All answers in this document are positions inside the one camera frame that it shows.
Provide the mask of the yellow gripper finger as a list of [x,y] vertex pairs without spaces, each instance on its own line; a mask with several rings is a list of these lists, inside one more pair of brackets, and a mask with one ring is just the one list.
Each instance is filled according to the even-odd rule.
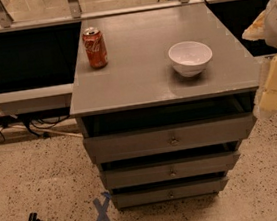
[[277,112],[277,91],[258,90],[255,95],[252,112],[257,119],[270,118]]
[[266,12],[262,11],[256,17],[251,25],[242,33],[241,37],[245,40],[257,41],[259,39],[264,40],[264,26],[265,26]]

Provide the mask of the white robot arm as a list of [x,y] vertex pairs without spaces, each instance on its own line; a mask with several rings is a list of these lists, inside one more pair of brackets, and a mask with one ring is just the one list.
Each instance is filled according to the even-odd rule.
[[[245,40],[264,40],[268,46],[277,48],[277,0],[270,0],[264,11],[242,34]],[[254,115],[258,119],[269,118],[277,111],[277,54],[262,61],[259,89],[255,93]]]

